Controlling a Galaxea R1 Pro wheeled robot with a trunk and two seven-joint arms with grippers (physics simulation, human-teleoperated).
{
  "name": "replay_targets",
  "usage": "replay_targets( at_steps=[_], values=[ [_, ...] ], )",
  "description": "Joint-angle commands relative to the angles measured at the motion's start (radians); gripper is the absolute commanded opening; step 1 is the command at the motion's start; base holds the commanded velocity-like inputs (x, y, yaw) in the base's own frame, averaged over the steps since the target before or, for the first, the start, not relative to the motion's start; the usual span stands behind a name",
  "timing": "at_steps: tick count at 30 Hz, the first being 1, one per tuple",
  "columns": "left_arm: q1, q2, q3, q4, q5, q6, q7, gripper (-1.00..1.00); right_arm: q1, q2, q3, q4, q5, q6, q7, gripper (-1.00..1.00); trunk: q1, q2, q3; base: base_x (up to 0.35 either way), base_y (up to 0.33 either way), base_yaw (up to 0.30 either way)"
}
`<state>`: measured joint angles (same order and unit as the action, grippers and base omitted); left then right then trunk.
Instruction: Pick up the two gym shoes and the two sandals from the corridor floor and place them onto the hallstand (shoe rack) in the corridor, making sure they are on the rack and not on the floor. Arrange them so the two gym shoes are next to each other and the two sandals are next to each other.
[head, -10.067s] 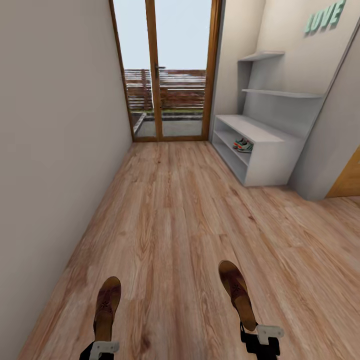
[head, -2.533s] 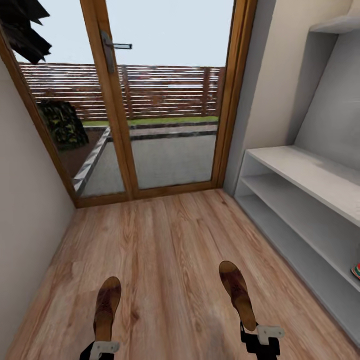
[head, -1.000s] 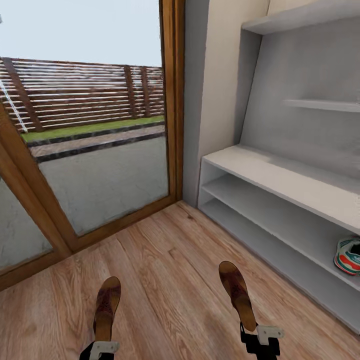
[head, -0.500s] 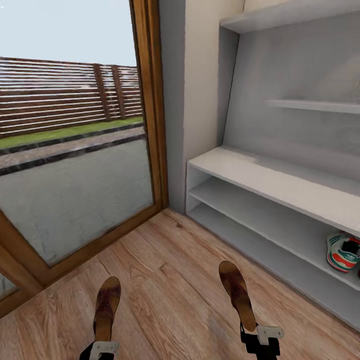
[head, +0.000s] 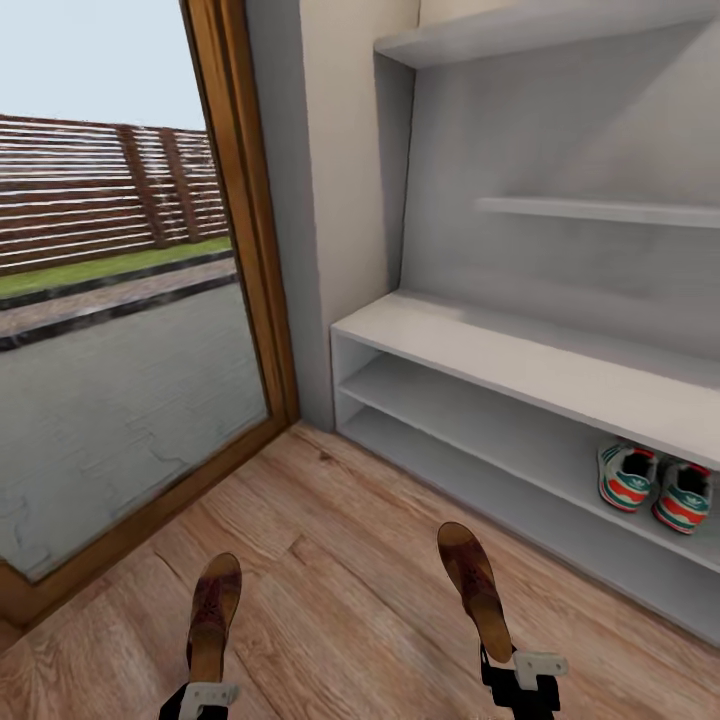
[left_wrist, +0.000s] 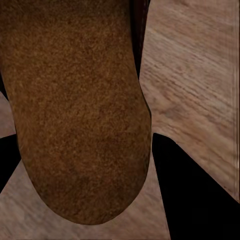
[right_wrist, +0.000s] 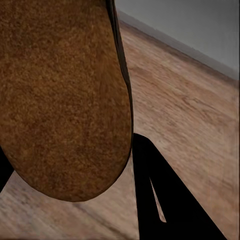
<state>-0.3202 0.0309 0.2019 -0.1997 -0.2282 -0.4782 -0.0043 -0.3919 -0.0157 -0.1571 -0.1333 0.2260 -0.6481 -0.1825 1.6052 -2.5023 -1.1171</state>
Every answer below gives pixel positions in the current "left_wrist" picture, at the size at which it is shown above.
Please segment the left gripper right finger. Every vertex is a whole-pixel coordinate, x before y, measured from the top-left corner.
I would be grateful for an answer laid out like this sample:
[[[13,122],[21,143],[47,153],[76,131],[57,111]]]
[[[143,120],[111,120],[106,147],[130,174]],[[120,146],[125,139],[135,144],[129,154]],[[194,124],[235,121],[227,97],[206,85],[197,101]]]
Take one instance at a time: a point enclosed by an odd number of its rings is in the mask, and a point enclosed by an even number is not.
[[[171,240],[240,240],[240,204],[172,139],[152,140]]]

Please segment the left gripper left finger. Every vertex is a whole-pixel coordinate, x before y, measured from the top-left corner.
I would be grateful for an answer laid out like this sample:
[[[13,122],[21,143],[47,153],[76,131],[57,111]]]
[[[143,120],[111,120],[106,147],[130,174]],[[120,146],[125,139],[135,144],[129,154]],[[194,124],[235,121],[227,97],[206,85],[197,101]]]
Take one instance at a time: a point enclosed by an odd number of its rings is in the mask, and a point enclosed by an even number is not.
[[[16,134],[0,138],[0,193],[21,160]]]

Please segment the sandal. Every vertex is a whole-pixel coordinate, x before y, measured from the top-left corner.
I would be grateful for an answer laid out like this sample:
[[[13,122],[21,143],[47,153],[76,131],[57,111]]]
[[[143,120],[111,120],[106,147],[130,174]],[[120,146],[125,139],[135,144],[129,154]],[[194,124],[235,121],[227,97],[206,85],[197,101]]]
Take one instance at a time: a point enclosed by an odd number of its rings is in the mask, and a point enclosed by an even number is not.
[[[0,91],[45,204],[81,225],[146,181],[152,113],[139,77],[151,0],[0,0]]]

